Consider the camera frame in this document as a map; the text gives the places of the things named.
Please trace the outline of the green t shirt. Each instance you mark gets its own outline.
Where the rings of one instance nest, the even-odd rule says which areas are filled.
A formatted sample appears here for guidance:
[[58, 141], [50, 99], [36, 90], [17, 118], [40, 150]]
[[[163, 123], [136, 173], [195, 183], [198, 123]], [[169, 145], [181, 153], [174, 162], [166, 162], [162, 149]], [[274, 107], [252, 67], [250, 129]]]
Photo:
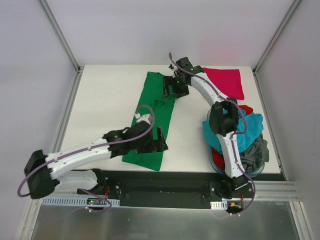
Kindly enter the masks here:
[[[153, 138], [156, 138], [157, 127], [161, 127], [164, 138], [167, 138], [172, 112], [174, 109], [176, 95], [172, 94], [166, 98], [163, 97], [164, 86], [163, 77], [159, 72], [148, 72], [144, 81], [143, 89], [140, 94], [138, 106], [149, 106], [155, 115], [155, 124], [153, 127]], [[134, 164], [150, 170], [159, 171], [163, 161], [163, 152], [136, 153], [131, 151], [122, 157], [122, 161]]]

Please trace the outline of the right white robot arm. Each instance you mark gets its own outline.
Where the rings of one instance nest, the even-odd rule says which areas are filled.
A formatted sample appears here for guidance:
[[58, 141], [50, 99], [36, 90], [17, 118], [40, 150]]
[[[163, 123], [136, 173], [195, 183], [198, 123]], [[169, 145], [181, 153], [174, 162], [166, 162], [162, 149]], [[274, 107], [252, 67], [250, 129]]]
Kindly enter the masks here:
[[230, 200], [242, 193], [243, 187], [249, 183], [240, 161], [237, 143], [237, 126], [239, 115], [242, 113], [237, 100], [227, 97], [215, 86], [199, 65], [192, 65], [187, 57], [173, 60], [169, 56], [169, 68], [173, 74], [163, 77], [163, 98], [171, 95], [181, 98], [189, 94], [189, 87], [196, 89], [207, 101], [210, 109], [209, 127], [217, 136], [222, 148], [227, 180], [214, 188], [217, 196]]

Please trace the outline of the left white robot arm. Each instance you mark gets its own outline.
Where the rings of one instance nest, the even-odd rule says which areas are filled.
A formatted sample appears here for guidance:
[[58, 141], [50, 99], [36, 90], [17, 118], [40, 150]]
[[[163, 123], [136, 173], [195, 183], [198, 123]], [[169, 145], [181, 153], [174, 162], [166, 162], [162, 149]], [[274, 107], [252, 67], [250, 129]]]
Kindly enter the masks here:
[[162, 153], [168, 150], [161, 127], [152, 129], [150, 123], [141, 121], [131, 127], [111, 130], [91, 143], [68, 150], [44, 154], [34, 151], [24, 167], [25, 179], [32, 199], [52, 194], [62, 184], [61, 177], [74, 169], [101, 160], [137, 154]]

